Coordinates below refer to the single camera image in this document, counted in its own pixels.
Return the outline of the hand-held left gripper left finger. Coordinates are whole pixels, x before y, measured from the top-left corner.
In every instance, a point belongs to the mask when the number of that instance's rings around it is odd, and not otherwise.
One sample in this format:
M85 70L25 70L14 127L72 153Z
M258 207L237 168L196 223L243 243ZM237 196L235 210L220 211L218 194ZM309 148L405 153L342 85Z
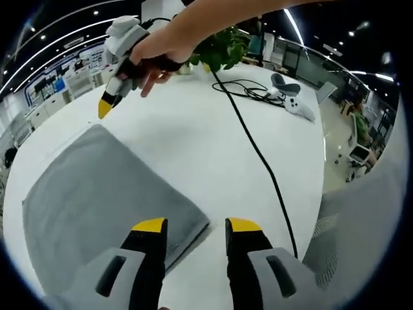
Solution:
M48 309L157 309L165 277L168 220L133 226L119 248L82 266L63 293L43 298Z

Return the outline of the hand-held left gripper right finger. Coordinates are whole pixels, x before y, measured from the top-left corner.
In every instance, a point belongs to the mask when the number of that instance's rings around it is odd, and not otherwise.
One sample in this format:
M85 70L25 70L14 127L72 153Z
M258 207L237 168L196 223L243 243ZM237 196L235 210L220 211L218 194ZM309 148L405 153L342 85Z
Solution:
M227 277L234 309L322 309L315 274L251 220L225 220Z

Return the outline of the person's right hand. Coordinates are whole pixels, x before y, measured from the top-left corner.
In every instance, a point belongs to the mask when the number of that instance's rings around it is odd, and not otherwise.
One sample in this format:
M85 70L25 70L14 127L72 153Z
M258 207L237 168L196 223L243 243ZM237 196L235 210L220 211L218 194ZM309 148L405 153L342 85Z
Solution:
M141 97L149 95L156 84L166 83L174 71L167 71L154 66L153 59L157 56L165 56L175 63L184 63L189 59L194 47L186 43L180 43L177 37L165 34L163 31L153 32L139 42L132 50L129 60L134 65L148 63L144 77L139 80Z

